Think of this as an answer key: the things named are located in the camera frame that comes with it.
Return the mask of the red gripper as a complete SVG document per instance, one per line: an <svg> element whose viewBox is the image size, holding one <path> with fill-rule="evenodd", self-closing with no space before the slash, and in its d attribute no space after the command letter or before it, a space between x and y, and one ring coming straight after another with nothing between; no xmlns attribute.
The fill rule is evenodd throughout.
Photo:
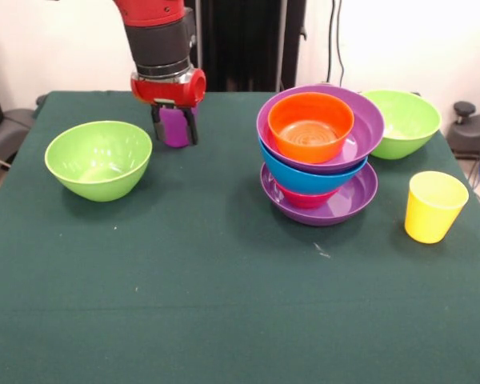
<svg viewBox="0 0 480 384"><path fill-rule="evenodd" d="M133 73L130 87L134 96L151 106L151 117L157 140L165 140L165 126L161 119L161 107L156 104L171 104L176 107L185 107L183 114L187 122L186 134L190 145L198 144L198 132L194 112L205 96L206 76L198 68L191 68L177 77L164 79L148 79Z"/></svg>

